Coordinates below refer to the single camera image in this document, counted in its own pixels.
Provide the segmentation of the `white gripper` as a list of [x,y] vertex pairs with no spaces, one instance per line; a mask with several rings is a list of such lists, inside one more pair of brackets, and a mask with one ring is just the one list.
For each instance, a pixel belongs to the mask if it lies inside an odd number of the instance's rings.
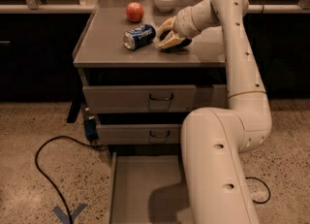
[[192,17],[192,7],[186,7],[180,10],[175,17],[164,21],[158,28],[157,36],[160,37],[167,31],[170,31],[168,36],[162,42],[159,40],[157,45],[159,49],[178,45],[186,38],[193,39],[200,35],[201,31],[196,27]]

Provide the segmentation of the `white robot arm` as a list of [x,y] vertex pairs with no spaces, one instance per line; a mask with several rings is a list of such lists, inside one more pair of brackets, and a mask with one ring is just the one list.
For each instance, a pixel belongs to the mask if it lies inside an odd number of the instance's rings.
[[248,0],[203,0],[167,19],[158,29],[159,49],[222,27],[228,107],[190,112],[181,129],[181,151],[195,224],[260,224],[239,154],[268,137],[271,113],[243,25]]

